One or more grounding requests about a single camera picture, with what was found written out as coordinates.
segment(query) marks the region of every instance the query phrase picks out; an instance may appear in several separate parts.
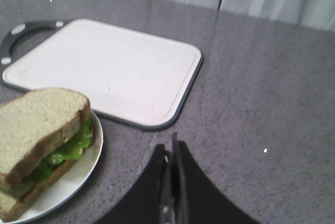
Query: cutting board handle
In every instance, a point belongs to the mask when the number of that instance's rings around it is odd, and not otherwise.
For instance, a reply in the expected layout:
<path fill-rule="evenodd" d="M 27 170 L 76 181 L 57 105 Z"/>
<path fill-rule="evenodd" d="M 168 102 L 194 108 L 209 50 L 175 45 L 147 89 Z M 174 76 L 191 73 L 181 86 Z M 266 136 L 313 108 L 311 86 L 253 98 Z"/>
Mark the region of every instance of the cutting board handle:
<path fill-rule="evenodd" d="M 16 61 L 11 56 L 10 52 L 15 43 L 22 38 L 24 35 L 36 31 L 36 30 L 58 30 L 61 29 L 65 24 L 65 21 L 30 21 L 24 24 L 15 26 L 11 31 L 7 33 L 4 40 L 0 45 L 0 66 L 9 65 Z"/>

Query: black object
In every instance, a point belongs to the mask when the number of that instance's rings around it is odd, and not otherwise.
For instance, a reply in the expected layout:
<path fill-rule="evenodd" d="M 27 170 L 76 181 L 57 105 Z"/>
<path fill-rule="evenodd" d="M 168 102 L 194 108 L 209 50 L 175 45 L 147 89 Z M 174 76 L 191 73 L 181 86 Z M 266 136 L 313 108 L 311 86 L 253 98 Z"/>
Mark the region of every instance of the black object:
<path fill-rule="evenodd" d="M 257 224 L 211 183 L 187 145 L 158 144 L 141 176 L 96 224 Z"/>
<path fill-rule="evenodd" d="M 3 39 L 3 41 L 0 44 L 0 60 L 4 59 L 4 58 L 8 58 L 8 59 L 10 59 L 10 62 L 6 63 L 6 64 L 1 64 L 0 63 L 1 77 L 2 77 L 2 74 L 3 74 L 4 70 L 8 66 L 10 66 L 15 61 L 17 61 L 18 59 L 21 58 L 21 56 L 13 56 L 11 54 L 11 51 L 12 51 L 13 47 L 16 45 L 16 43 L 21 38 L 23 38 L 24 36 L 26 36 L 26 35 L 28 35 L 32 32 L 35 32 L 35 31 L 51 30 L 53 32 L 57 32 L 62 27 L 67 25 L 69 22 L 70 22 L 69 20 L 66 20 L 66 21 L 54 21 L 54 20 L 50 20 L 50 21 L 29 21 L 29 22 L 26 22 L 24 24 L 21 24 L 23 27 L 17 33 L 13 34 L 11 31 L 8 32 L 7 35 L 5 36 L 5 38 Z M 4 82 L 2 78 L 0 79 L 0 83 L 2 83 L 4 85 L 9 85 L 6 82 Z M 15 87 L 15 88 L 18 88 L 20 90 L 25 91 L 24 88 L 17 87 L 17 86 L 14 86 L 14 85 L 12 85 L 12 86 Z"/>

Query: bread crust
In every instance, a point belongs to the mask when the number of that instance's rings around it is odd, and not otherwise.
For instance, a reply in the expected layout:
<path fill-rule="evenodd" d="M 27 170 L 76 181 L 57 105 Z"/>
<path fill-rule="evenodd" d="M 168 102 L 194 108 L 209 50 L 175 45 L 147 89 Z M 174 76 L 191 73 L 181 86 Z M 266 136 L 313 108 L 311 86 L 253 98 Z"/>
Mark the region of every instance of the bread crust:
<path fill-rule="evenodd" d="M 76 162 L 77 160 L 68 160 L 63 162 L 52 172 L 50 178 L 36 184 L 30 193 L 18 200 L 10 211 L 4 211 L 0 206 L 0 218 L 2 221 L 9 222 L 18 219 L 25 211 L 27 211 L 27 209 L 36 201 L 45 189 L 50 187 L 67 171 L 69 171 Z"/>
<path fill-rule="evenodd" d="M 26 177 L 36 168 L 44 156 L 48 155 L 57 147 L 61 146 L 65 141 L 69 140 L 79 130 L 81 123 L 85 122 L 90 115 L 90 100 L 85 95 L 65 88 L 54 89 L 60 91 L 70 91 L 72 93 L 79 94 L 86 98 L 86 103 L 83 105 L 82 109 L 77 111 L 75 116 L 69 122 L 63 125 L 63 127 L 56 129 L 54 132 L 51 132 L 38 141 L 34 148 L 27 152 L 9 173 L 4 174 L 0 172 L 0 187 L 4 190 L 9 190 L 16 187 L 24 177 Z M 38 89 L 32 92 L 38 92 L 42 90 L 44 89 Z"/>

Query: gray countertop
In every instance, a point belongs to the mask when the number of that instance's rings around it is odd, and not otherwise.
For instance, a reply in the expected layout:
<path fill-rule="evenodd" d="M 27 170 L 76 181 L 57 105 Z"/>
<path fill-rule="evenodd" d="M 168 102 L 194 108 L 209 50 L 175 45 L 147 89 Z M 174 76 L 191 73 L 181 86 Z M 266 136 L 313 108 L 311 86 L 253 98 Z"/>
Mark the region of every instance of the gray countertop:
<path fill-rule="evenodd" d="M 79 17 L 192 43 L 204 63 L 173 126 L 146 132 L 100 118 L 105 144 L 92 176 L 32 223 L 93 223 L 157 143 L 171 148 L 173 132 L 259 222 L 335 223 L 334 33 L 162 0 L 0 0 L 0 40 L 24 21 Z M 21 94 L 0 85 L 0 103 Z"/>

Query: black handle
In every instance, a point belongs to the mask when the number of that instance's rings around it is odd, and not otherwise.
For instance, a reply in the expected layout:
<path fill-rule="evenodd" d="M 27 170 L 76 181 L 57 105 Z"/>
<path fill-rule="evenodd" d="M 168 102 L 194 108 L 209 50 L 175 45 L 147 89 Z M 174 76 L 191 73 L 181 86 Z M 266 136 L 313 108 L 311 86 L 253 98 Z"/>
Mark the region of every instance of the black handle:
<path fill-rule="evenodd" d="M 19 24 L 7 33 L 0 45 L 1 65 L 7 65 L 12 62 L 10 51 L 15 43 L 24 35 L 36 30 L 59 30 L 64 27 L 68 21 L 30 21 Z"/>
<path fill-rule="evenodd" d="M 165 147 L 155 147 L 146 168 L 119 203 L 96 224 L 160 223 L 160 189 Z"/>
<path fill-rule="evenodd" d="M 259 224 L 212 184 L 193 159 L 186 143 L 178 141 L 176 134 L 173 135 L 172 149 L 180 177 L 178 224 Z"/>

